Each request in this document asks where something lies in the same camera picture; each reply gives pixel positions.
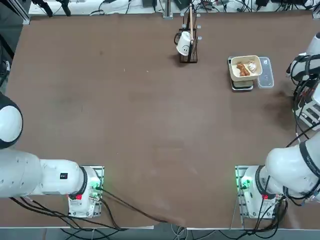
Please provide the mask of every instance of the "floor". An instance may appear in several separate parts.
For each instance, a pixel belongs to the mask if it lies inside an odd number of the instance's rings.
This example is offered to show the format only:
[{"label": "floor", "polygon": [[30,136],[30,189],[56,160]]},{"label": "floor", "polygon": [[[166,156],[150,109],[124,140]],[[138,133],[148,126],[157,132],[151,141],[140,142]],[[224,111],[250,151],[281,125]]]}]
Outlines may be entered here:
[{"label": "floor", "polygon": [[[30,0],[22,2],[23,6],[28,10],[30,6]],[[4,5],[0,5],[0,33],[5,37],[8,44],[13,50],[16,49],[18,44],[20,32],[22,30],[22,21],[13,12],[9,11]],[[101,229],[103,233],[109,234],[113,231],[110,229]],[[201,238],[211,230],[193,230],[193,238]],[[238,230],[225,230],[224,231],[230,237],[239,236],[242,231]],[[33,240],[65,240],[68,235],[63,233],[57,228],[24,228],[24,229],[0,229],[1,239],[6,240],[22,240],[22,239],[33,239]],[[92,232],[80,232],[78,234],[82,238],[91,238]],[[93,235],[95,238],[100,237],[97,232]],[[169,224],[158,224],[151,229],[130,229],[125,232],[120,232],[111,237],[112,240],[173,240],[175,235],[173,234]],[[191,232],[188,233],[188,240],[192,239]],[[227,238],[216,232],[209,237],[207,240],[226,240]],[[246,236],[244,240],[252,239],[256,240],[256,236]],[[279,230],[278,233],[272,237],[273,240],[318,240],[319,231],[315,230]]]}]

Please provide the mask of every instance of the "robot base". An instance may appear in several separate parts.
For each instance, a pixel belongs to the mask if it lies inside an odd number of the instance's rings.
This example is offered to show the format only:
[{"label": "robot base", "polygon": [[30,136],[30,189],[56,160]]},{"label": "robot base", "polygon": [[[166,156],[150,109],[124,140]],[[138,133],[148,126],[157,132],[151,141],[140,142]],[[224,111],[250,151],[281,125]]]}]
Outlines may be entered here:
[{"label": "robot base", "polygon": [[263,200],[263,205],[260,213],[260,218],[265,213],[265,210],[272,206],[263,216],[264,219],[273,219],[276,198],[268,194],[261,194],[257,188],[256,177],[258,165],[238,165],[235,167],[236,185],[238,190],[238,201],[240,207],[241,221],[243,217],[257,219]]},{"label": "robot base", "polygon": [[87,184],[84,193],[75,199],[68,197],[69,215],[78,218],[94,218],[101,215],[102,192],[95,187],[103,188],[104,166],[82,166],[87,173]]}]

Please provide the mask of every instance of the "black sticker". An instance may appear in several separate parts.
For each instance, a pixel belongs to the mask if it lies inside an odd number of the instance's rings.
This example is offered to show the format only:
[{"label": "black sticker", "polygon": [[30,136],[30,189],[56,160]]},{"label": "black sticker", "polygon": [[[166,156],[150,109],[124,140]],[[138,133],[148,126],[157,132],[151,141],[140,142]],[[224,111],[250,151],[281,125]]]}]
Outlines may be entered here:
[{"label": "black sticker", "polygon": [[60,179],[68,179],[68,173],[60,173]]}]

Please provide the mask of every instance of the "white mug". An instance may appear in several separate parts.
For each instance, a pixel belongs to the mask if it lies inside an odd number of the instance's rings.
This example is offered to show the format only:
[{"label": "white mug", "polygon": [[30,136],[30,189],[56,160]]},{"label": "white mug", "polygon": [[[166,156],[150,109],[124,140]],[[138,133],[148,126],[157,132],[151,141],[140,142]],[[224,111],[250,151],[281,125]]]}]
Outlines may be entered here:
[{"label": "white mug", "polygon": [[188,56],[190,42],[191,42],[191,35],[188,31],[183,31],[182,33],[177,33],[174,36],[174,43],[176,45],[176,49],[183,56]]}]

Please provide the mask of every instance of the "food container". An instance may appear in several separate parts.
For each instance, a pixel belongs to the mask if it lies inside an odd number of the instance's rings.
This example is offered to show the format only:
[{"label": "food container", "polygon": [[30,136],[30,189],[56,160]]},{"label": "food container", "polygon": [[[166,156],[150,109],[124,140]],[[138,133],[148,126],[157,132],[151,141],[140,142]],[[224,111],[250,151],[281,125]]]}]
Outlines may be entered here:
[{"label": "food container", "polygon": [[[248,63],[253,61],[256,64],[255,72],[251,72],[248,68]],[[240,76],[240,70],[237,68],[237,64],[243,64],[245,68],[249,71],[250,76]],[[262,66],[258,56],[235,56],[231,59],[231,64],[229,65],[229,71],[231,79],[234,82],[237,81],[248,81],[255,80],[262,74]]]}]

